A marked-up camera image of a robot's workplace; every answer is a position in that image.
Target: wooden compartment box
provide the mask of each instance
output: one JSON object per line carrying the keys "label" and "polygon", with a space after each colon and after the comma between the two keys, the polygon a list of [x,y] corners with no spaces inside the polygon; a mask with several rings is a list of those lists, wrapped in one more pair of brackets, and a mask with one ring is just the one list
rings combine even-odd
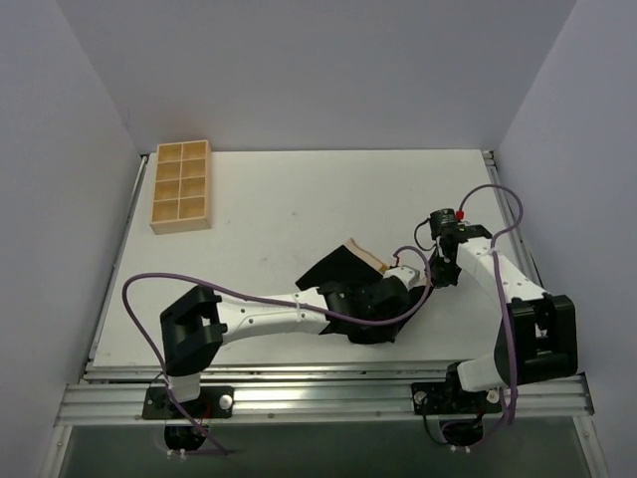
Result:
{"label": "wooden compartment box", "polygon": [[155,234],[210,228],[210,180],[208,141],[160,144],[150,214]]}

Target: black mounting bracket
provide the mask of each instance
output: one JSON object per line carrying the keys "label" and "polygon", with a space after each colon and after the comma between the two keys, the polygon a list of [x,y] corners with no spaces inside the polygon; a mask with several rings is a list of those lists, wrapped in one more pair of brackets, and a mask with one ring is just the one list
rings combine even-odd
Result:
{"label": "black mounting bracket", "polygon": [[[230,418],[235,390],[232,386],[202,385],[199,398],[181,403],[193,418]],[[152,386],[146,391],[141,418],[144,420],[171,420],[183,418],[170,401],[165,386]]]}
{"label": "black mounting bracket", "polygon": [[414,413],[417,415],[465,415],[484,413],[501,413],[500,403],[487,401],[487,393],[472,393],[472,399],[463,400],[463,406],[449,396],[448,387],[443,381],[428,381],[411,384],[411,397]]}

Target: screw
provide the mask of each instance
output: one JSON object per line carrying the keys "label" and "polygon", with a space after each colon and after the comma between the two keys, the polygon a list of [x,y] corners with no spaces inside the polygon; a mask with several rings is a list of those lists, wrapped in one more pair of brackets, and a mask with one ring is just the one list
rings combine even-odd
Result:
{"label": "screw", "polygon": [[230,395],[221,395],[219,397],[219,408],[222,410],[229,410],[233,403],[234,400]]}
{"label": "screw", "polygon": [[417,405],[422,405],[425,401],[425,398],[427,398],[427,393],[422,390],[414,393],[414,403],[416,403]]}

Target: bolt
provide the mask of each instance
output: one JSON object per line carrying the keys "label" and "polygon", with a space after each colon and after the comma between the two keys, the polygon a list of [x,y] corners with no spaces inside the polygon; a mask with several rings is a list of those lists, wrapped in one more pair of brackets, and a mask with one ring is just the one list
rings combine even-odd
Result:
{"label": "bolt", "polygon": [[427,398],[427,393],[422,390],[414,393],[414,403],[416,403],[417,405],[422,405],[425,401],[425,398]]}
{"label": "bolt", "polygon": [[233,403],[234,400],[230,395],[221,395],[219,397],[219,408],[222,410],[229,410]]}
{"label": "bolt", "polygon": [[487,393],[487,402],[488,403],[498,403],[500,401],[500,394],[497,390],[489,390]]}

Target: white enclosure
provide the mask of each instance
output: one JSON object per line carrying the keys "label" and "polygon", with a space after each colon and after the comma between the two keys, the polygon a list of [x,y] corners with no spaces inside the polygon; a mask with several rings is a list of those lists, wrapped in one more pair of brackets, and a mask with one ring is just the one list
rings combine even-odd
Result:
{"label": "white enclosure", "polygon": [[[490,180],[481,149],[496,151],[502,181],[523,198],[525,243],[546,287],[575,302],[596,429],[612,476],[633,476],[633,0],[6,3],[7,476],[35,476],[52,432],[64,449],[68,430],[53,428],[59,403],[87,360],[102,376],[155,371],[117,299],[123,279],[162,269],[268,295],[293,290],[349,237],[389,260],[418,220]],[[213,228],[152,233],[151,157],[108,295],[139,155],[203,138],[214,151]],[[492,230],[504,224],[492,192],[468,213]],[[501,248],[514,258],[510,240]],[[156,340],[157,313],[183,290],[159,281],[133,289]],[[446,363],[481,355],[497,326],[498,311],[463,281],[439,291],[394,345],[264,338],[234,344],[218,362]],[[576,395],[584,382],[558,386]],[[577,432],[596,436],[581,424]]]}

